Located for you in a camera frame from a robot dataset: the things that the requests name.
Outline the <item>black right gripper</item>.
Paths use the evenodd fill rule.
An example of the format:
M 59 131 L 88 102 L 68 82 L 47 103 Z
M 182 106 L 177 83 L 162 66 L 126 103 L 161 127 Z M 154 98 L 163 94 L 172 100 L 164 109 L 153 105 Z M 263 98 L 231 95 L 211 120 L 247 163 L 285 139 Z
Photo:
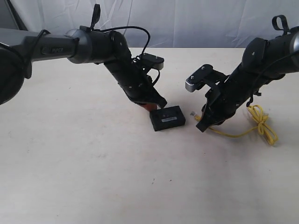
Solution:
M 206 131 L 209 127 L 220 125 L 235 115 L 240 103 L 240 89 L 223 88 L 210 92 L 204 105 L 201 120 L 196 127 Z

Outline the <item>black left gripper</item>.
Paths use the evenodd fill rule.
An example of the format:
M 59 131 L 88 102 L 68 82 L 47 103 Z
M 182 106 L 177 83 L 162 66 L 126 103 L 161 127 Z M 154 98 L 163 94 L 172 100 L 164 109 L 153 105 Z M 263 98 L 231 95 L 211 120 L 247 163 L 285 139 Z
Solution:
M 138 104 L 147 111 L 154 111 L 157 106 L 164 108 L 167 101 L 162 97 L 149 81 L 123 86 L 123 90 L 130 101 Z

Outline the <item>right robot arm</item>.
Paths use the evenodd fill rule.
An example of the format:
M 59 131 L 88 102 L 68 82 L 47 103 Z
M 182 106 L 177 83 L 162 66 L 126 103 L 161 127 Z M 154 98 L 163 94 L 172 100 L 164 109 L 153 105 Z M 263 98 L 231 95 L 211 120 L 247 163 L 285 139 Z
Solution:
M 286 74 L 299 71 L 299 34 L 282 35 L 272 40 L 255 38 L 245 49 L 241 63 L 228 76 L 212 68 L 201 72 L 201 81 L 211 89 L 196 127 L 221 125 L 242 105 L 250 106 L 260 88 Z

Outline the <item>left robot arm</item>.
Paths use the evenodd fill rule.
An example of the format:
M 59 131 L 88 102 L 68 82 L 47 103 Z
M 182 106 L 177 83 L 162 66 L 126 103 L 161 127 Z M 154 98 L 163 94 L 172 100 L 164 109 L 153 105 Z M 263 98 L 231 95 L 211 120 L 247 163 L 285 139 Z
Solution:
M 66 58 L 74 64 L 103 64 L 116 79 L 129 100 L 148 111 L 167 104 L 155 89 L 148 72 L 161 70 L 164 59 L 142 53 L 133 58 L 120 32 L 98 31 L 88 27 L 72 29 L 65 35 L 47 30 L 30 32 L 0 30 L 0 102 L 11 100 L 32 75 L 37 61 Z

